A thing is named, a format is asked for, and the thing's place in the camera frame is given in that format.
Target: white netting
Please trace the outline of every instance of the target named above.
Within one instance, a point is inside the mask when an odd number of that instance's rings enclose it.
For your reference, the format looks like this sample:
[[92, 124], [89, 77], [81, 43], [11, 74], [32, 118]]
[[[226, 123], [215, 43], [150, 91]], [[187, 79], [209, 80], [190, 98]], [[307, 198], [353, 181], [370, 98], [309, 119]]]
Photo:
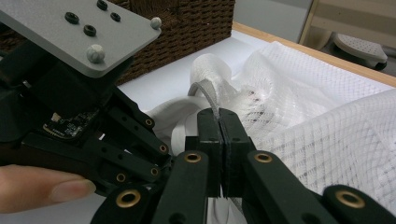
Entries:
[[224, 62], [203, 55], [191, 85], [190, 95], [202, 92], [214, 109], [237, 113], [257, 149], [274, 152], [309, 189], [349, 185], [396, 214], [390, 87], [279, 43], [253, 53], [233, 80]]

